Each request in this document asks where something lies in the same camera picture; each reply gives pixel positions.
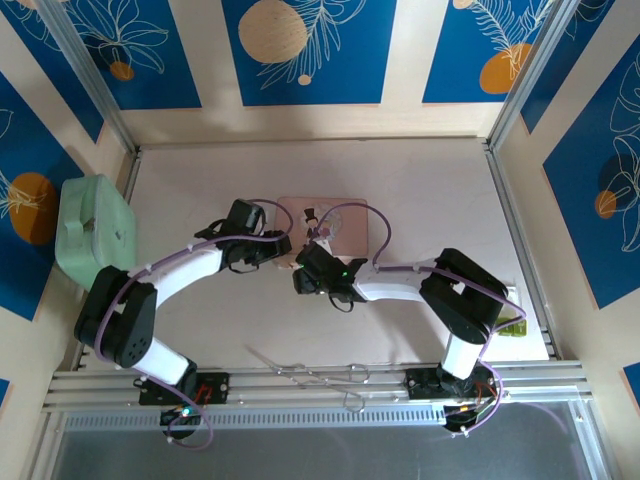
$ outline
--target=green container lid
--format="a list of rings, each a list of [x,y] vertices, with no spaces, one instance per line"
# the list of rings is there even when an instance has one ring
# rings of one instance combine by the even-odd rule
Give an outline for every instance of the green container lid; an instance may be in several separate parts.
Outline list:
[[[136,266],[136,218],[104,175],[64,182],[56,234],[56,261],[63,272],[90,290],[109,265]]]

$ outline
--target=green plastic box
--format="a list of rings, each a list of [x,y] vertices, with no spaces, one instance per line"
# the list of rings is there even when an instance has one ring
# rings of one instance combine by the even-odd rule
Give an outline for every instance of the green plastic box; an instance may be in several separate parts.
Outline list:
[[[91,290],[98,272],[136,266],[136,218],[104,175],[64,182],[56,234],[56,261],[64,273]]]

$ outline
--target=white line drawing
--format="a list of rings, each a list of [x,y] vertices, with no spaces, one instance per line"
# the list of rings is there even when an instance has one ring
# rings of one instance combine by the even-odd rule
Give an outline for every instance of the white line drawing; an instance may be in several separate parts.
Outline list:
[[[59,51],[37,11],[25,0],[3,1],[30,35]],[[133,65],[164,73],[165,64],[153,47],[164,44],[169,31],[139,20],[138,0],[69,0],[62,5],[87,49],[105,62],[115,78],[131,80]]]
[[[2,139],[9,130],[12,117],[13,112],[11,110],[0,109],[0,139]],[[46,193],[33,196],[14,187],[2,171],[0,171],[0,218],[4,218],[12,209],[18,213],[20,207],[46,211],[46,208],[42,205],[46,197]]]
[[[544,23],[554,1],[539,0],[536,7],[533,0],[529,0],[520,16],[513,11],[511,0],[453,0],[453,5],[459,9],[466,8],[476,15],[480,32],[491,39],[494,50],[509,59],[509,75],[513,80],[524,62],[525,45]]]
[[[575,40],[578,33],[578,24],[581,22],[597,22],[610,2],[611,0],[582,0],[576,7],[576,11],[573,13],[573,17],[569,20],[564,32],[572,40]]]
[[[356,0],[260,0],[247,10],[238,31],[247,53],[262,63],[258,76],[266,79],[261,90],[282,79],[309,85],[331,60],[331,51],[340,52],[338,27],[356,17],[367,2],[357,0],[347,11],[352,1]]]
[[[640,248],[640,53],[622,79],[609,127],[620,171],[598,195],[596,211],[605,219],[622,212],[621,250],[631,253]]]

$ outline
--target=white work surface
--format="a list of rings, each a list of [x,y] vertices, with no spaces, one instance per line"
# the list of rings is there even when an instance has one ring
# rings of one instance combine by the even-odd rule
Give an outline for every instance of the white work surface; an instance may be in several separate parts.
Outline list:
[[[455,247],[509,285],[530,314],[525,338],[496,338],[488,360],[546,359],[523,275],[485,160],[474,139],[224,144],[147,150],[132,206],[139,260],[184,248],[193,233],[227,215],[236,198],[364,198],[393,227],[381,261],[407,262]],[[270,223],[274,208],[267,209]],[[384,241],[369,214],[369,256]],[[297,295],[291,270],[225,271],[170,298],[156,336],[201,367],[438,362],[448,331],[426,306],[407,301],[335,310],[326,296]],[[104,368],[93,353],[88,368]]]

